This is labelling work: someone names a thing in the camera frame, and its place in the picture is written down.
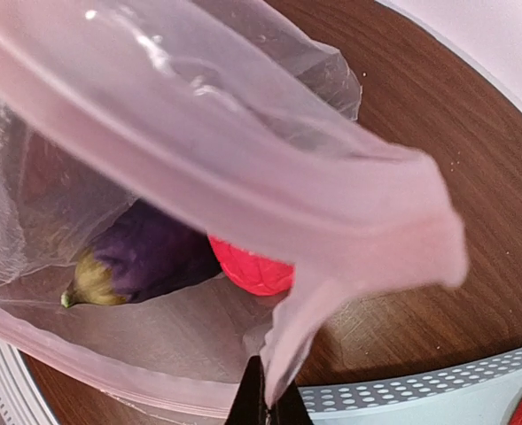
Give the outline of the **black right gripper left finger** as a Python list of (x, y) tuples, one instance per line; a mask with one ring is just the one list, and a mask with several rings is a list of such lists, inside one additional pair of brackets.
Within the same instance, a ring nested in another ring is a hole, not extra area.
[(264, 425), (269, 417), (265, 376), (260, 356), (252, 356), (238, 386), (225, 425)]

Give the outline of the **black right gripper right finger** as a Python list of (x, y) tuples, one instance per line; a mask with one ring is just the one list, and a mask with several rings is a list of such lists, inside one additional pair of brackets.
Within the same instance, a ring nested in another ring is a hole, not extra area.
[(313, 425), (297, 385), (292, 382), (269, 410), (270, 425)]

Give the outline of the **red tomato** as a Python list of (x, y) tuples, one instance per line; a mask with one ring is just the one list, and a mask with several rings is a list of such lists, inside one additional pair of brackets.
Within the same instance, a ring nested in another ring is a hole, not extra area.
[(294, 283), (294, 266), (242, 250), (208, 236), (222, 271), (239, 288), (260, 297), (288, 291)]

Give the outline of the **dark purple eggplant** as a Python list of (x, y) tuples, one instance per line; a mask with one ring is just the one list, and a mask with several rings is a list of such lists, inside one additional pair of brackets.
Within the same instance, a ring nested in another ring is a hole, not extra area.
[(138, 304), (221, 271), (205, 234), (137, 200), (82, 249), (60, 304)]

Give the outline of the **clear zip top bag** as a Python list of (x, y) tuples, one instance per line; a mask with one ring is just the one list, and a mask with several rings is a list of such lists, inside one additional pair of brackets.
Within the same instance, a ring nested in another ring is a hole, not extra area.
[[(0, 337), (182, 423), (222, 421), (249, 370), (284, 402), (346, 303), (460, 284), (464, 224), (434, 159), (357, 123), (336, 48), (263, 1), (0, 1)], [(116, 236), (139, 205), (292, 286), (266, 300), (212, 270), (125, 305), (76, 305), (95, 260), (119, 293), (179, 240)]]

